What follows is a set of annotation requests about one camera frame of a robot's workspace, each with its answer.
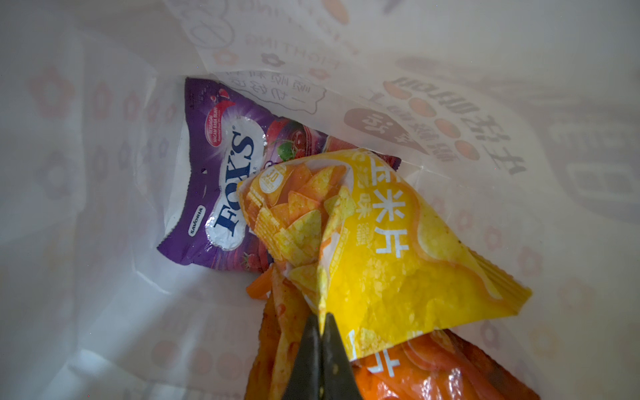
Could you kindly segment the white patterned paper bag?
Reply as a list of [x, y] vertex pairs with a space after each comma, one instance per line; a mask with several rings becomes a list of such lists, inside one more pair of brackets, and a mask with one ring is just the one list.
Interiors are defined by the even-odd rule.
[[157, 249], [188, 76], [400, 157], [533, 290], [457, 333], [544, 399], [638, 398], [636, 1], [2, 2], [2, 398], [243, 397], [250, 274]]

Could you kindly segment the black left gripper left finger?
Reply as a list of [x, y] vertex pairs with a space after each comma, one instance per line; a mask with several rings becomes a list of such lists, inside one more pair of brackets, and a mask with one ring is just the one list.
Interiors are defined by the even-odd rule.
[[282, 400], [320, 400], [323, 396], [323, 342], [318, 317], [306, 321], [298, 355]]

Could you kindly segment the yellow corn chips packet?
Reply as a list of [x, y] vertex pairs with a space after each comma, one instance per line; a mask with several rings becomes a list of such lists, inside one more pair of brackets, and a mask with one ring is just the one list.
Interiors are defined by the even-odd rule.
[[356, 360], [437, 329], [518, 314], [531, 291], [466, 246], [364, 149], [280, 163], [238, 186], [250, 230]]

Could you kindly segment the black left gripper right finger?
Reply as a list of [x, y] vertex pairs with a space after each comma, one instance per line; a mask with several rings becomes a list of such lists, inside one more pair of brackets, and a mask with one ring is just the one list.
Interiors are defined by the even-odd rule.
[[343, 346], [338, 325], [331, 313], [326, 315], [322, 340], [322, 399], [363, 400]]

